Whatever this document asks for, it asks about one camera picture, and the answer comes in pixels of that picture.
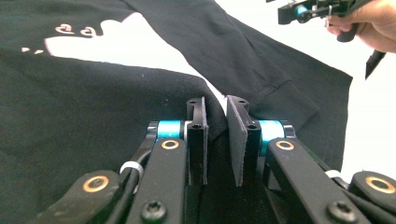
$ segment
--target white background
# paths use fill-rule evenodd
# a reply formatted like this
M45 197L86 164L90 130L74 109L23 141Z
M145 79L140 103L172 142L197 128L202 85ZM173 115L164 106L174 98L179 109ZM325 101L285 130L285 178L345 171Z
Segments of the white background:
M342 175L367 170L396 179L396 55L388 53L365 80L365 63L373 49L357 37L339 43L327 32L325 21L277 24L277 9L284 0L217 0L228 14L273 39L302 51L353 77L349 93L346 152Z

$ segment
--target hand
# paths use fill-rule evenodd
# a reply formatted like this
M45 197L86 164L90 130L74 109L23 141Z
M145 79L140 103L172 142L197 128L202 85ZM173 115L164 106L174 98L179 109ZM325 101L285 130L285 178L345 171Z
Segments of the hand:
M396 0L372 0L351 14L328 18L327 29L334 35L347 32L359 23L356 35L368 46L396 53Z

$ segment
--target white surface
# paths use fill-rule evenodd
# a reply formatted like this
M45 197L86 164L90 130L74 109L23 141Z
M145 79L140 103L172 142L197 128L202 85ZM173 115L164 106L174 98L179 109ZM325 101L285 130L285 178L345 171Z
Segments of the white surface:
M350 181L361 170L396 179L396 55L387 54L364 80L365 63L373 50L358 38L339 43L324 20L277 24L284 0L217 0L228 14L273 39L353 76L349 94L346 152L342 177Z

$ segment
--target black t-shirt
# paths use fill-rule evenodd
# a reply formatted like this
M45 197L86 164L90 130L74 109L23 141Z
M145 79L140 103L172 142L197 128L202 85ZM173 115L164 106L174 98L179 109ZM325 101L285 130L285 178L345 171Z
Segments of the black t-shirt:
M210 130L200 222L267 219L260 185L234 186L226 119L204 81L50 56L45 39L91 39L103 34L102 21L136 11L223 94L250 101L253 117L289 120L302 142L341 168L351 77L251 29L214 1L125 2L0 2L0 222L32 219L88 172L118 171L151 120L184 119L186 101L200 96Z

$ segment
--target black fabric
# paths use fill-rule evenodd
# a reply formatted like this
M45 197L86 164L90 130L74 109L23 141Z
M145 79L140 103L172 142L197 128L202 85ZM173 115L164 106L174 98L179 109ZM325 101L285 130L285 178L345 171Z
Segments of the black fabric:
M88 172L117 171L151 120L184 119L186 101L200 96L210 142L200 223L268 220L261 185L234 186L226 119L200 78L54 58L46 50L45 38L65 35L55 30L63 23L73 27L70 36L87 37L80 32L87 26L101 35L101 21L122 21L135 10L222 93L249 100L258 119L291 121L300 140L341 168L351 78L251 29L213 1L1 1L1 223L33 218ZM44 52L34 55L38 49Z

